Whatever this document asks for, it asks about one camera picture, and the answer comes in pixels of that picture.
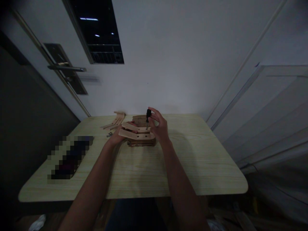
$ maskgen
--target blurred object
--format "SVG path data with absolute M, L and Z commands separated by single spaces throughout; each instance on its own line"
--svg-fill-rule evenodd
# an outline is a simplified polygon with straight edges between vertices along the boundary
M 37 231 L 40 230 L 46 221 L 46 215 L 41 215 L 35 222 L 32 223 L 32 225 L 29 228 L 29 231 Z
M 207 219 L 211 231 L 226 231 L 225 227 L 217 220 Z

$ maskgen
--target light wood grain tabletop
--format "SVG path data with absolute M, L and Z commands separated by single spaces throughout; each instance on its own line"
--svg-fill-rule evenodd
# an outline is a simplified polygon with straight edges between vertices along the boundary
M 163 115 L 174 149 L 197 195 L 245 193 L 247 181 L 216 136 L 196 114 Z M 100 128 L 114 116 L 89 117 L 70 136 L 94 136 L 94 141 L 73 177 L 50 182 L 47 175 L 62 159 L 60 147 L 26 182 L 19 193 L 21 202 L 74 200 L 109 131 Z M 155 147 L 128 147 L 123 143 L 116 156 L 107 199 L 169 196 L 164 158 L 159 143 Z

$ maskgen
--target wooden block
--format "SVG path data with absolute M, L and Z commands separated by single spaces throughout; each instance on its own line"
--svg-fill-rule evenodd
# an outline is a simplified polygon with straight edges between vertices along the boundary
M 134 125 L 131 125 L 127 122 L 124 122 L 122 124 L 122 127 L 126 128 L 126 129 L 129 129 L 129 130 L 132 130 L 132 131 L 138 131 L 138 127 L 137 126 L 134 126 Z
M 146 128 L 147 123 L 146 123 L 147 117 L 146 115 L 135 115 L 133 116 L 133 121 L 135 121 L 135 124 L 137 125 L 138 128 Z M 140 147 L 140 146 L 155 146 L 156 144 L 156 138 L 152 140 L 133 140 L 128 138 L 127 144 L 130 147 Z
M 153 133 L 145 133 L 145 134 L 136 134 L 129 131 L 126 131 L 124 129 L 121 129 L 119 131 L 119 135 L 123 137 L 127 137 L 133 140 L 151 140 L 154 139 L 155 136 Z
M 129 129 L 129 130 L 132 130 L 132 131 L 137 131 L 138 133 L 149 133 L 151 128 L 148 127 L 137 127 L 137 126 L 134 126 L 134 125 L 131 125 L 127 122 L 124 122 L 122 124 L 122 127 L 126 128 L 126 129 Z

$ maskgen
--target white door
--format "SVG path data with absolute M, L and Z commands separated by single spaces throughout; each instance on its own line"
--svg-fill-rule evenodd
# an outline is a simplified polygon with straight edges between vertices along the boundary
M 212 130 L 242 167 L 306 143 L 307 118 L 308 66 L 261 66 Z
M 71 4 L 74 19 L 88 35 L 93 33 L 92 45 L 89 40 L 83 45 L 81 37 L 87 40 L 88 35 L 76 31 L 64 2 L 76 3 Z M 87 52 L 95 39 L 100 46 L 103 41 L 93 25 L 103 20 L 106 9 L 94 2 L 108 1 L 28 0 L 15 6 L 43 46 L 60 44 L 72 66 L 87 69 L 78 73 L 87 95 L 78 98 L 89 114 L 145 114 L 152 106 L 207 119 L 281 1 L 113 0 L 117 31 L 105 26 L 110 37 L 119 37 L 124 64 L 111 64 L 122 62 L 119 50 L 112 50 L 107 61 Z M 75 8 L 84 16 L 77 16 Z

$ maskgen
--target dark window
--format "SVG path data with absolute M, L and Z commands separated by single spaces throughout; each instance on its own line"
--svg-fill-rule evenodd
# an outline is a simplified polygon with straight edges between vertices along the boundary
M 124 64 L 111 0 L 63 0 L 90 63 Z

